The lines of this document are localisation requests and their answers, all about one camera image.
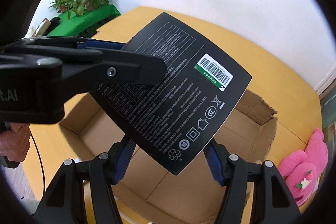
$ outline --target pink stuffed animal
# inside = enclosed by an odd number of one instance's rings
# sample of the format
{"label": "pink stuffed animal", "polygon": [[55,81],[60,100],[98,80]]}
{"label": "pink stuffed animal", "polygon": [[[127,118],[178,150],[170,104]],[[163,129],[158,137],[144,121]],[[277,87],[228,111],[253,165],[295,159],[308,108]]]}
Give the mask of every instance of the pink stuffed animal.
{"label": "pink stuffed animal", "polygon": [[315,129],[305,151],[297,150],[284,158],[278,167],[296,204],[300,207],[313,193],[317,179],[328,162],[327,145],[323,132]]}

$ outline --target green table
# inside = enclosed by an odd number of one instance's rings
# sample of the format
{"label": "green table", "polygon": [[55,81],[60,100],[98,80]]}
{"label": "green table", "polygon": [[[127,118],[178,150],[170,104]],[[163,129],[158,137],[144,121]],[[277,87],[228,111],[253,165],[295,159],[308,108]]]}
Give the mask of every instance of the green table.
{"label": "green table", "polygon": [[61,37],[92,37],[96,34],[96,29],[108,21],[119,16],[120,13],[114,5],[104,5],[92,12],[86,12],[84,15],[76,17],[72,12],[70,19],[68,13],[60,14],[60,24],[53,29],[47,36]]}

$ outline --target white flower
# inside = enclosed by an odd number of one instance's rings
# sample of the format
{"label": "white flower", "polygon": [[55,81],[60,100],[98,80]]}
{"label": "white flower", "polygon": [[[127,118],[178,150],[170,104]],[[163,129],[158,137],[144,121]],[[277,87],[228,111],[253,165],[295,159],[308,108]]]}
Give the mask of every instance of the white flower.
{"label": "white flower", "polygon": [[301,181],[302,189],[305,189],[310,184],[310,182],[311,180],[307,180],[306,178],[304,178],[303,181]]}

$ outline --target black cable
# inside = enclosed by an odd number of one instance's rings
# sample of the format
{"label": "black cable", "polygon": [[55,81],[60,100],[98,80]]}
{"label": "black cable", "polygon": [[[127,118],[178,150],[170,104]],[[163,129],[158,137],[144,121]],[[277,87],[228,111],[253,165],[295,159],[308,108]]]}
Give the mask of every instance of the black cable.
{"label": "black cable", "polygon": [[34,137],[33,135],[31,134],[31,138],[33,139],[33,142],[34,142],[34,145],[35,145],[35,148],[36,148],[36,152],[39,156],[39,159],[40,159],[40,164],[41,164],[41,170],[42,170],[42,176],[43,176],[43,194],[45,193],[45,176],[44,176],[44,170],[43,170],[43,164],[42,164],[42,160],[41,160],[41,156],[40,156],[40,152],[37,148],[37,145],[36,145],[36,142],[34,140]]}

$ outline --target human hand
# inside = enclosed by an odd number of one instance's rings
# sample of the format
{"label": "human hand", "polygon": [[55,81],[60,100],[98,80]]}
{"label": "human hand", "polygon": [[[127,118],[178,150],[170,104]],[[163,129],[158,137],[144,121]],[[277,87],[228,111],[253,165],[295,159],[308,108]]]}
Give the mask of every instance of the human hand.
{"label": "human hand", "polygon": [[29,124],[11,123],[10,130],[0,133],[0,155],[11,161],[24,161],[30,147],[30,135]]}

